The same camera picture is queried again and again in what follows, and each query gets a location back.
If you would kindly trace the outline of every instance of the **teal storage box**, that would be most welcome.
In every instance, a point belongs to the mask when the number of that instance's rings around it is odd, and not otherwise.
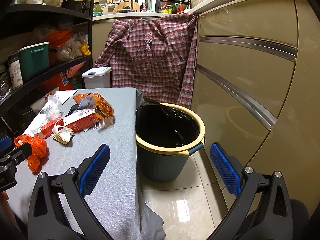
[[[19,62],[23,82],[46,72],[49,68],[49,42],[19,49]]]

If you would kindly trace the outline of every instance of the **red carton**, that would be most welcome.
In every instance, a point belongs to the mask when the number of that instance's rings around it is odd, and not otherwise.
[[[35,135],[40,136],[42,139],[47,139],[51,136],[52,128],[54,127],[55,123],[57,122],[57,125],[63,125],[63,119],[61,116],[59,116],[56,119],[53,119],[52,121],[48,122],[44,126],[40,127],[40,132],[36,133]]]
[[[79,132],[99,121],[94,117],[94,111],[95,108],[86,108],[66,116],[63,119],[64,126],[71,128],[74,132]]]

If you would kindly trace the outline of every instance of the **tiled floor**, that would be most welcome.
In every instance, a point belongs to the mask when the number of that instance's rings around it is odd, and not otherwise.
[[[228,211],[204,149],[173,181],[153,182],[141,172],[139,180],[147,205],[164,220],[165,240],[205,240]]]

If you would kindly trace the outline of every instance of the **yellow bin rim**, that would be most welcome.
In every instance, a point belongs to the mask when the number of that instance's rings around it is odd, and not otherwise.
[[[189,114],[197,122],[197,124],[199,126],[200,133],[199,133],[198,137],[192,143],[189,143],[185,146],[175,147],[175,148],[166,148],[166,147],[159,147],[159,146],[147,143],[146,141],[142,140],[136,134],[137,144],[140,147],[142,147],[145,150],[148,150],[150,152],[159,153],[159,154],[163,154],[163,155],[183,155],[185,157],[188,157],[189,156],[188,150],[194,148],[200,142],[202,142],[202,144],[204,144],[204,133],[205,133],[204,123],[196,113],[194,113],[193,111],[191,111],[183,106],[178,106],[178,105],[168,104],[168,103],[162,103],[162,105],[170,106],[172,108],[175,108],[175,109],[178,109],[182,112],[185,112],[186,114]]]

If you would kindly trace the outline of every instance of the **black garbage bag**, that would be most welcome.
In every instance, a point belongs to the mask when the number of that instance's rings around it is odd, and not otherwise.
[[[152,145],[173,148],[193,142],[199,135],[199,126],[180,110],[145,101],[136,112],[136,133]]]

